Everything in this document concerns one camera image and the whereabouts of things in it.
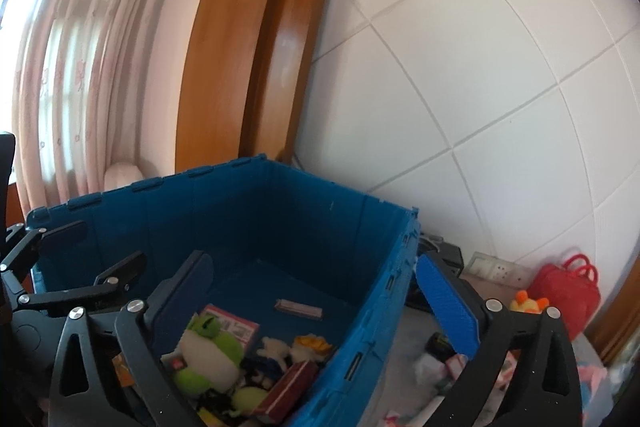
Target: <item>blue plastic bin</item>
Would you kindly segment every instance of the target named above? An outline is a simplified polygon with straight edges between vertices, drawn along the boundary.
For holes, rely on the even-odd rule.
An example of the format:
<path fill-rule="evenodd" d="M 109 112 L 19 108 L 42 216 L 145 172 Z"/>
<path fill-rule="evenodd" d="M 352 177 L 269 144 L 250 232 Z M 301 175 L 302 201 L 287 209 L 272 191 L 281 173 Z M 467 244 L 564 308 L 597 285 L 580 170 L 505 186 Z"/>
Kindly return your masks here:
<path fill-rule="evenodd" d="M 90 285 L 136 250 L 148 266 L 131 298 L 145 298 L 193 250 L 214 261 L 204 302 L 292 343 L 314 333 L 340 346 L 289 425 L 357 424 L 393 340 L 417 250 L 417 211 L 321 180 L 263 156 L 135 183 L 54 208 L 29 227 L 84 220 L 87 238 L 49 245 L 37 291 Z M 322 321 L 274 310 L 284 298 L 318 306 Z"/>

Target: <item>orange and yellow plush toy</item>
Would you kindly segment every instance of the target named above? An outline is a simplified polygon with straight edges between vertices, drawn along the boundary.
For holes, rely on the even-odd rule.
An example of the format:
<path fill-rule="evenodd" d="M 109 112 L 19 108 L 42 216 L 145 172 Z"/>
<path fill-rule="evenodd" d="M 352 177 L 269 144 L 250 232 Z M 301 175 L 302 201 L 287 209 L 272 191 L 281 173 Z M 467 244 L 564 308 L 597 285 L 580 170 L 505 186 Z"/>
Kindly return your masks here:
<path fill-rule="evenodd" d="M 513 312 L 542 313 L 547 306 L 549 306 L 549 299 L 546 297 L 534 301 L 529 299 L 526 290 L 520 290 L 516 293 L 516 298 L 511 301 L 509 309 Z"/>

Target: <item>socket panel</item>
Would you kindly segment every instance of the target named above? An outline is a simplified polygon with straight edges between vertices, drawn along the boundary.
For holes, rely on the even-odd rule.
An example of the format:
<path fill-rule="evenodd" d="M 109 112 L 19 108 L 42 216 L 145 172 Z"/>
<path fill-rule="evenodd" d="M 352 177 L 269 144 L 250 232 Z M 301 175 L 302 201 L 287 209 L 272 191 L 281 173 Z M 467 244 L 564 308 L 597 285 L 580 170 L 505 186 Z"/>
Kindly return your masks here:
<path fill-rule="evenodd" d="M 526 266 L 481 252 L 474 253 L 465 272 L 515 289 L 526 288 L 534 275 L 534 271 Z"/>

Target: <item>window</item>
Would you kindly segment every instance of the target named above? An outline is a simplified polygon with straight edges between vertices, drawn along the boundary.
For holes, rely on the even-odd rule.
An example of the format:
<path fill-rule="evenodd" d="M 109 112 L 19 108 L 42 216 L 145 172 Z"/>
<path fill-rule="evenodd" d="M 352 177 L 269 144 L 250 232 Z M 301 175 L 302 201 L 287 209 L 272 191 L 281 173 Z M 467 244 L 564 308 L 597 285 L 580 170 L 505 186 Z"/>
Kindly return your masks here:
<path fill-rule="evenodd" d="M 16 58 L 24 23 L 36 1 L 6 0 L 0 23 L 0 130 L 12 131 Z"/>

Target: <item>orange plush ear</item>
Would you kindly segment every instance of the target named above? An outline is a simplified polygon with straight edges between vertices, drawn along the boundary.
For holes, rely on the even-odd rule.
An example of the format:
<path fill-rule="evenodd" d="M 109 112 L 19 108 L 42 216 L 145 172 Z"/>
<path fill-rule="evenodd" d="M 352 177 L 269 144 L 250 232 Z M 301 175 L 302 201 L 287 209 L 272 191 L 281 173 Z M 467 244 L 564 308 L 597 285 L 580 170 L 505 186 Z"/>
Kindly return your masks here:
<path fill-rule="evenodd" d="M 518 304 L 522 304 L 524 301 L 526 301 L 529 298 L 529 296 L 527 295 L 527 291 L 526 290 L 520 290 L 519 292 L 516 293 L 516 302 Z"/>

